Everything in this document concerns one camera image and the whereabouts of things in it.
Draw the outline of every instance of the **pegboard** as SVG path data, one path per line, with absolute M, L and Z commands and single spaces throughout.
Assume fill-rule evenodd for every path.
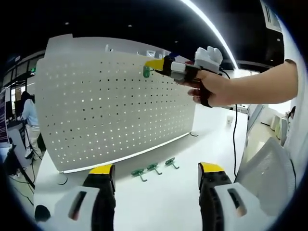
M 38 61 L 38 119 L 59 171 L 116 162 L 191 131 L 188 87 L 154 71 L 144 78 L 148 60 L 74 52 Z

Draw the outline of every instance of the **ceiling light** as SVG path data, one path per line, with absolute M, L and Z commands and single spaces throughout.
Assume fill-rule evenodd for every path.
M 189 8 L 191 8 L 211 28 L 211 30 L 217 36 L 217 38 L 219 39 L 219 41 L 221 42 L 221 44 L 225 48 L 226 52 L 228 53 L 228 55 L 229 55 L 229 57 L 230 57 L 230 59 L 233 63 L 234 69 L 238 69 L 235 58 L 234 58 L 230 48 L 228 47 L 226 41 L 223 39 L 220 32 L 217 30 L 217 28 L 214 26 L 214 24 L 209 20 L 209 18 L 195 4 L 193 4 L 190 0 L 180 0 L 180 1 L 182 1 Z

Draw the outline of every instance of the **floor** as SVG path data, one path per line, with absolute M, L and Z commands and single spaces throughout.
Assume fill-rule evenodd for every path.
M 245 150 L 242 161 L 248 162 L 260 150 L 260 148 L 270 137 L 276 138 L 274 131 L 272 131 L 269 126 L 266 126 L 261 123 L 255 124 L 250 134 L 248 135 L 248 145 Z M 37 175 L 40 163 L 41 160 L 38 159 L 34 161 L 33 169 L 32 167 L 28 167 L 26 169 L 26 173 L 32 180 L 34 180 L 34 176 Z M 25 178 L 22 175 L 19 178 L 16 178 L 16 180 L 25 182 Z M 25 208 L 25 211 L 29 214 L 30 217 L 33 218 L 34 210 L 32 204 L 29 202 L 29 200 L 33 202 L 33 193 L 30 186 L 28 186 L 26 183 L 18 183 L 13 179 L 11 179 L 11 182 L 12 185 L 15 187 L 14 190 L 16 191 L 16 195 L 20 199 L 21 204 Z

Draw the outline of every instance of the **white table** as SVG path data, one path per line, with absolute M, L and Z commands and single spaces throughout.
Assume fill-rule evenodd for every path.
M 234 180 L 234 153 L 231 127 L 226 125 L 227 115 L 235 112 L 223 108 L 196 108 L 193 131 L 198 137 L 186 136 L 163 147 L 116 163 L 115 231 L 202 230 L 199 207 L 198 167 L 201 161 L 216 163 Z M 237 170 L 243 156 L 247 130 L 247 115 L 238 113 L 235 133 Z M 164 162 L 175 157 L 175 165 Z M 131 171 L 159 162 L 159 171 L 146 172 L 133 178 Z M 54 214 L 55 203 L 70 189 L 82 184 L 87 171 L 66 174 L 68 181 L 58 185 L 57 172 L 48 152 L 41 162 L 34 194 L 34 205 L 45 205 Z

